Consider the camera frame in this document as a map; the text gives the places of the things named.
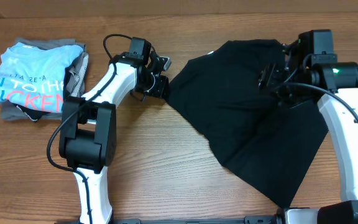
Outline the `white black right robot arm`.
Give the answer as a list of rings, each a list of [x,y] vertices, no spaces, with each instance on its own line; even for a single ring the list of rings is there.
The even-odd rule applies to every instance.
[[[341,176],[341,202],[321,208],[283,208],[270,223],[358,223],[358,64],[339,62],[329,29],[303,32],[284,45],[284,67],[271,63],[259,88],[284,104],[317,101],[328,126]]]

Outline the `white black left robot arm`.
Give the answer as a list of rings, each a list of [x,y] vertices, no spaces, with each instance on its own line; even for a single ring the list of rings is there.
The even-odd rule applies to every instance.
[[[66,170],[75,176],[81,215],[77,223],[112,223],[108,196],[108,167],[114,158],[116,110],[127,94],[164,98],[171,66],[169,57],[159,56],[145,39],[131,38],[129,50],[109,56],[108,70],[93,89],[81,97],[68,97],[62,106],[59,155]]]

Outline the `black t-shirt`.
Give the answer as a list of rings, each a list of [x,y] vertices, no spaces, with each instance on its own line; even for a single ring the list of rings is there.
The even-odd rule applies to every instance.
[[[167,103],[209,141],[223,167],[286,208],[328,127],[312,101],[287,108],[259,90],[270,63],[285,63],[276,40],[226,42],[188,61],[170,82]]]

